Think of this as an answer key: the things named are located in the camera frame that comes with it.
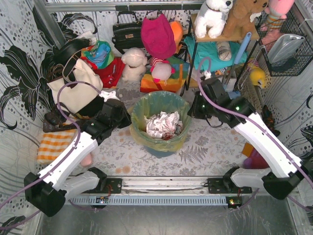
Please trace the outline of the rainbow striped bag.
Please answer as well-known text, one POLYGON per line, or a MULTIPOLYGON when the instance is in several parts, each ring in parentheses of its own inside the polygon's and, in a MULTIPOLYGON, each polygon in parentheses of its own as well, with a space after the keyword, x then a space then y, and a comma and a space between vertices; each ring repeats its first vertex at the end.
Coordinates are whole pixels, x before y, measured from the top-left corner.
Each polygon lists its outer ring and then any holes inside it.
POLYGON ((150 93, 154 91, 169 91, 176 93, 182 88, 184 82, 188 76, 189 63, 184 62, 174 56, 167 59, 171 66, 176 70, 174 74, 166 82, 155 83, 151 76, 150 70, 147 71, 141 79, 140 91, 142 93, 150 93))

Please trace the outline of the silver foil pouch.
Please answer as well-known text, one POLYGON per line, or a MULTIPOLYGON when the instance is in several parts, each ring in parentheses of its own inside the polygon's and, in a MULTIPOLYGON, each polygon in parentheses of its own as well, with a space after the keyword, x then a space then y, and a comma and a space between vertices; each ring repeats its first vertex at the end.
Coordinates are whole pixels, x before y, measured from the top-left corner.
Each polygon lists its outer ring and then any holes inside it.
POLYGON ((268 60, 271 64, 291 57, 304 42, 305 37, 296 34, 284 34, 280 36, 268 52, 268 60))

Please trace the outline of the colourful printed bag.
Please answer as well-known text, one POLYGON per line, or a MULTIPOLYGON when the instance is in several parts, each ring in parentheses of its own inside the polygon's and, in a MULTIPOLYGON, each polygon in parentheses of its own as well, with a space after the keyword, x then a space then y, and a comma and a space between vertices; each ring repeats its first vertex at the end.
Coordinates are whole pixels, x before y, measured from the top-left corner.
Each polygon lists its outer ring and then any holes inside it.
POLYGON ((95 45, 82 49, 80 58, 93 70, 99 70, 111 64, 114 60, 114 53, 108 42, 97 41, 95 45))

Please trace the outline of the magenta fuzzy bag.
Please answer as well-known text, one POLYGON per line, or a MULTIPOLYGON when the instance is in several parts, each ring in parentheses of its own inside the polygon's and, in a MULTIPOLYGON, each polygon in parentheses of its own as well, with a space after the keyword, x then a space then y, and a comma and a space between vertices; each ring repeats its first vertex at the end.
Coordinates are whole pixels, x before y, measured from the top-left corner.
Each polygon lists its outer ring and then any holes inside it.
POLYGON ((176 51, 174 34, 164 14, 152 20, 144 18, 141 39, 146 51, 157 59, 167 59, 176 51))

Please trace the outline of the brown patterned handbag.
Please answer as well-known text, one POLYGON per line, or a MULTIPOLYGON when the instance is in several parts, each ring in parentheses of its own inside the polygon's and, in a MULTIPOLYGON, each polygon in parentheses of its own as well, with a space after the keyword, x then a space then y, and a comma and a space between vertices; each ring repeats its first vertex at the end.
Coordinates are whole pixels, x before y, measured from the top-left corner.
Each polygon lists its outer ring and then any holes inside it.
MULTIPOLYGON (((63 104, 60 103, 60 106, 63 110, 63 112, 69 117, 69 115, 72 115, 72 119, 76 120, 76 124, 79 127, 82 127, 84 123, 86 122, 85 119, 79 118, 76 114, 70 112, 68 108, 63 104)), ((57 104, 55 104, 49 113, 46 113, 44 115, 44 123, 43 123, 43 132, 49 133, 49 132, 60 132, 60 131, 68 131, 76 129, 77 127, 69 122, 69 124, 66 124, 67 119, 61 114, 61 112, 58 109, 57 104)))

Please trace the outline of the orange plush toy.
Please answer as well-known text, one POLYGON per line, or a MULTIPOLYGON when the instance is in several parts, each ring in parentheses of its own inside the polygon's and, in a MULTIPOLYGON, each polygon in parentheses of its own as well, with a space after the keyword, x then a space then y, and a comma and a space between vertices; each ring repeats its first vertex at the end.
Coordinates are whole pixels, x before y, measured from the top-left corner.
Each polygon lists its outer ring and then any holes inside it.
POLYGON ((174 41, 176 44, 175 54, 177 54, 180 51, 181 46, 182 46, 182 45, 180 45, 180 42, 183 38, 183 27, 182 27, 181 23, 177 22, 177 21, 170 22, 170 26, 171 26, 171 29, 172 29, 172 32, 174 35, 174 41))

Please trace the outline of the teal folded cloth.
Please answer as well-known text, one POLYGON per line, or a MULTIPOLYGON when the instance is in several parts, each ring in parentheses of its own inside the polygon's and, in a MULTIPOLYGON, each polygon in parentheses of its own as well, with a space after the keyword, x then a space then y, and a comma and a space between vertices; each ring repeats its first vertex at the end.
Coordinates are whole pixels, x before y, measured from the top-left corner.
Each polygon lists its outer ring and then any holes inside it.
MULTIPOLYGON (((193 56, 193 51, 194 51, 194 46, 195 46, 195 40, 192 37, 186 37, 184 39, 184 42, 186 43, 188 47, 188 51, 190 53, 190 56, 193 56)), ((197 46, 197 51, 196 51, 196 56, 194 60, 194 67, 195 69, 198 69, 198 66, 201 62, 201 60, 205 57, 210 57, 211 58, 211 69, 210 71, 216 71, 225 67, 232 66, 234 63, 234 59, 240 49, 240 44, 235 43, 235 42, 229 42, 230 44, 230 49, 231 49, 231 54, 232 57, 229 61, 222 61, 218 57, 218 52, 217 52, 217 47, 216 47, 216 42, 203 42, 203 43, 198 43, 197 46)), ((240 63, 244 63, 247 59, 247 52, 244 52, 243 55, 241 56, 241 59, 239 61, 240 63)), ((207 70, 209 67, 208 61, 205 61, 202 64, 201 70, 207 70)))

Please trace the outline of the black leather handbag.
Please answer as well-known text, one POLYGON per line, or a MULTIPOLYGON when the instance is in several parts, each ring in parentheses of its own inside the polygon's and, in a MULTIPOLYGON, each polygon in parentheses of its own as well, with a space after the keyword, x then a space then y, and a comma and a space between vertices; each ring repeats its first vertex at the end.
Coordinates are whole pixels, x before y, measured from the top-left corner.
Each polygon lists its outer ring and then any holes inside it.
POLYGON ((117 15, 117 23, 112 26, 114 47, 121 53, 125 53, 125 49, 144 48, 141 39, 142 22, 138 20, 133 11, 120 11, 117 15), (119 16, 133 15, 135 21, 131 23, 120 23, 119 16))

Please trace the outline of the white plush dog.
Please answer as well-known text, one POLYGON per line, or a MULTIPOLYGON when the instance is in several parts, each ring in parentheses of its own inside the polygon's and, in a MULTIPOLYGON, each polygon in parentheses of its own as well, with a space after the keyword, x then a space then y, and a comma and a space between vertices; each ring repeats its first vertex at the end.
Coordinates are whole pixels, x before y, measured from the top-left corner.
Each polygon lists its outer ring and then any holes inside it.
POLYGON ((219 37, 232 6, 232 0, 205 0, 195 20, 196 37, 198 39, 206 35, 211 39, 219 37))

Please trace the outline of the purple orange sock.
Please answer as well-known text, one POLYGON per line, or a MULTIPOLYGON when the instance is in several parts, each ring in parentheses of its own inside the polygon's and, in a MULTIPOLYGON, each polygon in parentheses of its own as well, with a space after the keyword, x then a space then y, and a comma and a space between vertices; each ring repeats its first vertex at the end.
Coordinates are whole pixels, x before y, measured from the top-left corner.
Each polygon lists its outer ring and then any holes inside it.
POLYGON ((247 158, 243 161, 243 168, 245 169, 266 169, 269 165, 260 153, 248 142, 245 143, 242 150, 247 158))

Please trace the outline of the brown plush bear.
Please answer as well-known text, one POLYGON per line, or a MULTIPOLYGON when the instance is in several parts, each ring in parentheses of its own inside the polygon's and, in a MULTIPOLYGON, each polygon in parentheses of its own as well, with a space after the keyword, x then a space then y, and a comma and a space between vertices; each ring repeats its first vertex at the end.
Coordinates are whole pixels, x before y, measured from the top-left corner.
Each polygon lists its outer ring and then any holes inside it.
POLYGON ((244 37, 255 29, 254 21, 268 6, 268 0, 236 0, 230 9, 222 35, 230 37, 236 28, 244 37))

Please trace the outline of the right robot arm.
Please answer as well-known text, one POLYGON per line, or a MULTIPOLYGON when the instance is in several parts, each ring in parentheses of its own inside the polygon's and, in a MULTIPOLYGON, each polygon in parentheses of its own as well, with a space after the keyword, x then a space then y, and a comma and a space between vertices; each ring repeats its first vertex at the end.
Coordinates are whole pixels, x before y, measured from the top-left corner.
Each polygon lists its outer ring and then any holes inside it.
POLYGON ((309 177, 312 162, 290 152, 247 99, 242 96, 231 99, 216 78, 199 79, 198 87, 188 115, 196 119, 218 118, 245 137, 268 164, 266 169, 232 168, 224 175, 226 190, 233 186, 263 188, 274 198, 283 200, 303 179, 313 183, 309 177))

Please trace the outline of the cream plush sheep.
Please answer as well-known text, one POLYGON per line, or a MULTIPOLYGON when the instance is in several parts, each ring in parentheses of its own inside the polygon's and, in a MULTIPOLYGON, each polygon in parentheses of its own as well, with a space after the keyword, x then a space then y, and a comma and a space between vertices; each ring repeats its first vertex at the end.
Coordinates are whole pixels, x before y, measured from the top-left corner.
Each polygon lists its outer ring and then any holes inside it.
POLYGON ((148 59, 141 48, 133 47, 127 50, 121 57, 125 64, 122 72, 123 81, 140 81, 146 72, 148 59))

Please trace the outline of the pink plush pig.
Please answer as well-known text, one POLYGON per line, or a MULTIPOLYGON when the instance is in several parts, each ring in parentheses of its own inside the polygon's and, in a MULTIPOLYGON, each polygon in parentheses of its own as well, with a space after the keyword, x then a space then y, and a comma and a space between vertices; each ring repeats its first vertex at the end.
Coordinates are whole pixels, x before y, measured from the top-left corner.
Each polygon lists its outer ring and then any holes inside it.
POLYGON ((151 76, 155 83, 166 82, 176 70, 171 66, 170 62, 163 59, 152 57, 150 59, 151 76))

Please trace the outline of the orange checkered cloth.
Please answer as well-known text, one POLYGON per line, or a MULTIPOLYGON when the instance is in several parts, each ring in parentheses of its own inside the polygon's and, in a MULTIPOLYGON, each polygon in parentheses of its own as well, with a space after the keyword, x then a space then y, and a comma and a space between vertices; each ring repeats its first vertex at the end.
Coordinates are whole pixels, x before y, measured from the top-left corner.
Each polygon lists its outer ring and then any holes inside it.
POLYGON ((73 141, 77 130, 43 133, 37 151, 37 163, 48 164, 54 161, 73 141))

